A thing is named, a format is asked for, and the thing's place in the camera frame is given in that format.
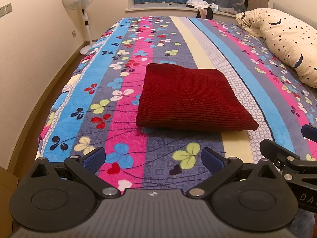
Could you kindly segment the red knitted sweater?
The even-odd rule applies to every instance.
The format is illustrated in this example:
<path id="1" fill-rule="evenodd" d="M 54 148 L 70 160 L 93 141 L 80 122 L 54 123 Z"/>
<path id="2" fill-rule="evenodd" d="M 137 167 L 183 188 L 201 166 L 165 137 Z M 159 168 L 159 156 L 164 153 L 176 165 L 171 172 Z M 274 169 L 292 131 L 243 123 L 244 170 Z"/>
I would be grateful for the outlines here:
<path id="1" fill-rule="evenodd" d="M 258 129 L 221 71 L 169 63 L 146 66 L 136 125 L 213 133 Z"/>

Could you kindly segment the pile of clothes on sill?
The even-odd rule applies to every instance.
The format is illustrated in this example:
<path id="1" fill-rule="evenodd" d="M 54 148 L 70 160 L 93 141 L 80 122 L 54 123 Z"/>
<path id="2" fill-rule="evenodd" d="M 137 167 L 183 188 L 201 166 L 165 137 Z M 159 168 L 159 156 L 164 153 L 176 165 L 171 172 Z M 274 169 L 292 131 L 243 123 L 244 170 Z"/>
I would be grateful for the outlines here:
<path id="1" fill-rule="evenodd" d="M 213 19 L 213 10 L 210 4 L 203 0 L 188 0 L 186 2 L 188 8 L 197 9 L 197 18 L 200 19 Z"/>

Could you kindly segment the wooden bedside cabinet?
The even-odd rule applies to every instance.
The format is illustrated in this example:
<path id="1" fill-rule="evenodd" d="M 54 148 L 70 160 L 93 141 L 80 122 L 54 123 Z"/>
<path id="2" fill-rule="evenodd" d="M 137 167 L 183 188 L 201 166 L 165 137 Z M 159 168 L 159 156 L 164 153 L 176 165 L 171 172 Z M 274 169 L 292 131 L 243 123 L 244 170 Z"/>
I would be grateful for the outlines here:
<path id="1" fill-rule="evenodd" d="M 0 236 L 8 237 L 12 233 L 12 216 L 9 201 L 18 184 L 18 178 L 0 168 Z"/>

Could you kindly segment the cream star-patterned pillow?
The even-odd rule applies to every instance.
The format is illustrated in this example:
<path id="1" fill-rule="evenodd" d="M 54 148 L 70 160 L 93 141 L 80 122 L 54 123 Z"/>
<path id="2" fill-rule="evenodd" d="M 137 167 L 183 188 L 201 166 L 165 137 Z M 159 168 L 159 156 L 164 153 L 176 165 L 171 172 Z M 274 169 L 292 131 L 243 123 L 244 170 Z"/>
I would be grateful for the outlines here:
<path id="1" fill-rule="evenodd" d="M 259 8 L 236 15 L 237 24 L 263 38 L 281 62 L 293 68 L 299 80 L 316 88 L 316 29 L 285 12 Z"/>

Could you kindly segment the colourful floral bed blanket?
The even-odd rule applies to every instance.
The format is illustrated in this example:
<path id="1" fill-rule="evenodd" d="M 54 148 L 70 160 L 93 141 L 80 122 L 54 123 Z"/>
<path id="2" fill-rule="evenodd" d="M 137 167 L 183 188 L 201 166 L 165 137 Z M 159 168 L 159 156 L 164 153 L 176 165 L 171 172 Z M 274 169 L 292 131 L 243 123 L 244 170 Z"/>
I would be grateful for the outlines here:
<path id="1" fill-rule="evenodd" d="M 207 134 L 138 128 L 149 63 L 221 71 L 258 129 Z M 98 176 L 119 190 L 188 190 L 210 175 L 201 162 L 205 147 L 256 163 L 260 142 L 270 139 L 303 160 L 316 160 L 316 143 L 301 134 L 306 124 L 316 125 L 316 94 L 237 25 L 124 18 L 89 49 L 64 86 L 39 136 L 37 155 L 61 162 L 103 147 L 106 160 Z"/>

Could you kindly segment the wall light switches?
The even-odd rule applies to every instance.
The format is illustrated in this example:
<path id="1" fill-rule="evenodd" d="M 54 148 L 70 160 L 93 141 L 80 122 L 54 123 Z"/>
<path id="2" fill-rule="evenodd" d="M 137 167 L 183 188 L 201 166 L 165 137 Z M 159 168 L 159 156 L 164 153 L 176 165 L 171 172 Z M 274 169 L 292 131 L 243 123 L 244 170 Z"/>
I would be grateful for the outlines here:
<path id="1" fill-rule="evenodd" d="M 0 17 L 5 16 L 13 11 L 11 3 L 8 3 L 2 7 L 0 7 Z"/>

